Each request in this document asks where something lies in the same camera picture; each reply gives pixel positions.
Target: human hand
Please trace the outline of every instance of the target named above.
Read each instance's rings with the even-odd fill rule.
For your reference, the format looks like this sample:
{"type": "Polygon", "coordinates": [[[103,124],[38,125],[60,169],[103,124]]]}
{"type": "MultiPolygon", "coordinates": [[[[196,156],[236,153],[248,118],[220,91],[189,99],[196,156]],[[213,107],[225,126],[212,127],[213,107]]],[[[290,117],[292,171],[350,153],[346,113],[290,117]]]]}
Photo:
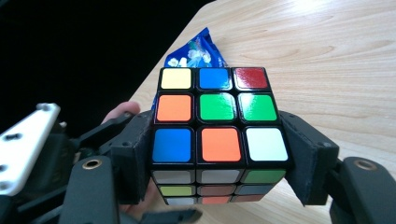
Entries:
{"type": "MultiPolygon", "coordinates": [[[[108,112],[102,123],[108,121],[109,119],[117,118],[125,112],[137,115],[140,112],[140,106],[137,102],[133,101],[123,102],[117,105],[116,108],[108,112]]],[[[152,181],[152,179],[150,179],[150,181],[148,182],[148,188],[146,190],[145,200],[143,202],[140,202],[139,204],[120,205],[120,210],[135,218],[139,218],[149,209],[158,193],[159,192],[157,190],[157,187],[155,186],[155,183],[152,181]]]]}

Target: wooden table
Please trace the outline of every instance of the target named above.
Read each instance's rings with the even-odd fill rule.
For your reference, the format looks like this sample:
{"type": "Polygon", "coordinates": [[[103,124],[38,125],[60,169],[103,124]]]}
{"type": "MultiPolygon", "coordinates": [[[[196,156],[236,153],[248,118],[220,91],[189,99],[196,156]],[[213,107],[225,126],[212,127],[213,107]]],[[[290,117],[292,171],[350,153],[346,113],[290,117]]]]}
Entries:
{"type": "MultiPolygon", "coordinates": [[[[132,96],[142,110],[151,107],[165,56],[205,27],[229,66],[265,67],[278,108],[330,137],[340,159],[367,158],[396,177],[396,1],[208,4],[132,96]]],[[[204,212],[199,223],[331,223],[331,200],[303,207],[282,180],[257,203],[196,207],[204,212]]],[[[178,208],[161,199],[152,207],[178,208]]]]}

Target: blue plastic bag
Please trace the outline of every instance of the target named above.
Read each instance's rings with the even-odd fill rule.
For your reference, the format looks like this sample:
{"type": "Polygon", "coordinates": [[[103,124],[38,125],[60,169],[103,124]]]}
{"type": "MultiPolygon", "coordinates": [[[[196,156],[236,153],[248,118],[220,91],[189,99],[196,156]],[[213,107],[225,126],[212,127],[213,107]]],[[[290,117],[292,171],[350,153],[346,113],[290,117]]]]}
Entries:
{"type": "Polygon", "coordinates": [[[170,53],[164,67],[226,67],[206,27],[186,45],[170,53]]]}

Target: rubik's cube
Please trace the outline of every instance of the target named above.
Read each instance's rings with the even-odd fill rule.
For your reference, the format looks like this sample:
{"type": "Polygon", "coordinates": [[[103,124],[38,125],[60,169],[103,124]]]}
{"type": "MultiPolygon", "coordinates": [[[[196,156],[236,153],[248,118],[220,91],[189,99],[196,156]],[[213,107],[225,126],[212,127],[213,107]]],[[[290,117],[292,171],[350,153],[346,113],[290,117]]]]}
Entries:
{"type": "Polygon", "coordinates": [[[291,161],[265,69],[162,68],[150,158],[167,204],[259,201],[291,161]]]}

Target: dark background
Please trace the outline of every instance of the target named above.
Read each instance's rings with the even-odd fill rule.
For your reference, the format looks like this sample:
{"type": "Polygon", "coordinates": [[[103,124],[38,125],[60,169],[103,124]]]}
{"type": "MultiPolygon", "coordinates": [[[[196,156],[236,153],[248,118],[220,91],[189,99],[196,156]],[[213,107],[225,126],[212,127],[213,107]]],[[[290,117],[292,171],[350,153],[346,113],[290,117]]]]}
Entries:
{"type": "Polygon", "coordinates": [[[0,133],[38,103],[61,107],[71,137],[96,127],[212,1],[9,0],[0,7],[0,133]]]}

